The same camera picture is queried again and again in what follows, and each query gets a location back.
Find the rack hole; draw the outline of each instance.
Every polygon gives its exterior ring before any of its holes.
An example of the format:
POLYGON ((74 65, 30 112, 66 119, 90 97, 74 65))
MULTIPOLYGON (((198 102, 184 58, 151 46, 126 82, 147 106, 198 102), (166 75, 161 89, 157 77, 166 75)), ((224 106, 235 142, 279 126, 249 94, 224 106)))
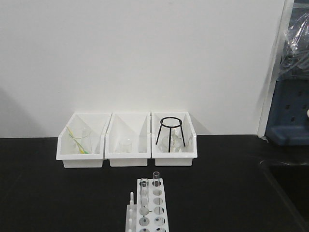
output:
POLYGON ((161 181, 153 181, 153 186, 158 187, 161 185, 161 181))
POLYGON ((149 224, 149 219, 148 219, 148 218, 142 217, 142 218, 140 219, 140 225, 141 225, 141 226, 147 226, 148 224, 149 224))
POLYGON ((163 199, 162 199, 162 198, 159 198, 159 197, 154 198, 154 203, 155 203, 156 205, 162 204, 162 203, 163 203, 163 199))
POLYGON ((162 191, 159 189, 155 189, 153 193, 154 193, 154 196, 160 196, 162 194, 162 191))
POLYGON ((166 230, 163 229, 163 228, 157 228, 155 231, 158 231, 158 232, 166 232, 166 230))
POLYGON ((163 214, 164 213, 164 209, 162 207, 158 206, 158 207, 156 207, 154 209, 154 213, 158 214, 158 215, 163 214))
POLYGON ((143 216, 149 214, 149 209, 147 207, 142 207, 140 209, 140 214, 143 215, 143 216))
POLYGON ((163 217, 156 217, 154 223, 157 226, 162 226, 165 223, 165 219, 163 217))

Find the blue pegboard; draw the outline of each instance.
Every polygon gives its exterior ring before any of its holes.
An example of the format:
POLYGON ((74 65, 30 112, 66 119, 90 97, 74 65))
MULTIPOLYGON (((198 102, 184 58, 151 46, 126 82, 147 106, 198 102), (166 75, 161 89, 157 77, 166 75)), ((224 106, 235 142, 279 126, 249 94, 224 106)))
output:
POLYGON ((278 145, 309 145, 309 81, 277 81, 266 137, 278 145))

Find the plastic bag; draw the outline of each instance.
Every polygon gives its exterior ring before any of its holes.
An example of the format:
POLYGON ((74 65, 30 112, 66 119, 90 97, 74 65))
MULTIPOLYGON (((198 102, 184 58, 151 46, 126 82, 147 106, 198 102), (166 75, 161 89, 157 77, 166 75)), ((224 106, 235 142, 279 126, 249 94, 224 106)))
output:
POLYGON ((284 35, 286 43, 279 74, 294 68, 309 74, 309 4, 294 4, 290 25, 284 35))

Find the white wall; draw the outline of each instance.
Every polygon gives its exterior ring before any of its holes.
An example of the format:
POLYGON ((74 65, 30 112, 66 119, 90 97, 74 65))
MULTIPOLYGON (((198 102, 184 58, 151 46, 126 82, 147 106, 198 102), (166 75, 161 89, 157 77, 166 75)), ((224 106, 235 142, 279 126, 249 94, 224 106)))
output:
POLYGON ((256 134, 284 0, 0 0, 0 137, 74 111, 189 111, 256 134))

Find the storage bin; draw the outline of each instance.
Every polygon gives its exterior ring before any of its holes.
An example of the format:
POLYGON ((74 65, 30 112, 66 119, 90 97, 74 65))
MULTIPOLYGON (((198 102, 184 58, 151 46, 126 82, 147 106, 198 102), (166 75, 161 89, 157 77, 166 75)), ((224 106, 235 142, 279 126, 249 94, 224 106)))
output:
POLYGON ((194 131, 193 124, 188 112, 182 113, 152 113, 152 158, 155 159, 156 166, 191 166, 192 159, 197 158, 197 135, 194 131), (169 142, 169 128, 162 126, 160 131, 160 121, 166 117, 164 124, 175 127, 173 128, 174 135, 179 138, 179 143, 182 143, 184 137, 184 144, 181 144, 180 150, 175 152, 173 149, 168 152, 169 142), (180 122, 174 118, 181 120, 181 127, 176 127, 180 122))
POLYGON ((56 160, 65 168, 102 167, 110 119, 111 113, 74 113, 58 137, 56 160))
POLYGON ((105 145, 111 167, 147 166, 150 146, 150 113, 112 114, 105 145))

